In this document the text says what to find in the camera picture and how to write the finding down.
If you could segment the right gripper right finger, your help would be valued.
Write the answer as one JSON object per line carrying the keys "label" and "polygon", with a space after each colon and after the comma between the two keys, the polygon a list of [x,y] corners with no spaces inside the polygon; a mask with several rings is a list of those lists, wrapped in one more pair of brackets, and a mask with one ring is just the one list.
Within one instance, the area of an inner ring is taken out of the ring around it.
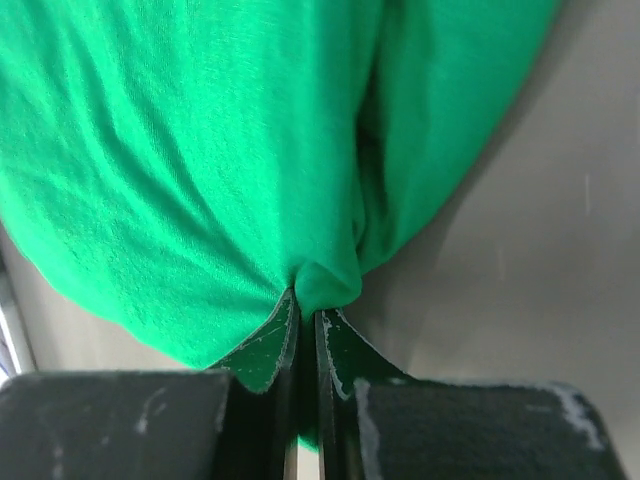
{"label": "right gripper right finger", "polygon": [[622,479],[597,410],[571,386],[416,379],[339,310],[315,315],[325,479]]}

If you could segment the green t shirt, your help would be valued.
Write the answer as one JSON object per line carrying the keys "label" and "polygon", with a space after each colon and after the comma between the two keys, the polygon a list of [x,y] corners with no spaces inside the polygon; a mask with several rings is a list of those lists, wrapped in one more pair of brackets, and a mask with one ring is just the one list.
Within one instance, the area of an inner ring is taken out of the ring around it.
{"label": "green t shirt", "polygon": [[1,220],[60,294],[208,367],[446,203],[555,1],[5,1]]}

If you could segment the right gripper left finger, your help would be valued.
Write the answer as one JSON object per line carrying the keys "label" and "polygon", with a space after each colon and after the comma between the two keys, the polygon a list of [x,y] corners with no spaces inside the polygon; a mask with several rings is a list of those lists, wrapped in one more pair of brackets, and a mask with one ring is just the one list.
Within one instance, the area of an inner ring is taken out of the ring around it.
{"label": "right gripper left finger", "polygon": [[1,390],[5,479],[292,479],[300,311],[291,291],[201,370],[30,373]]}

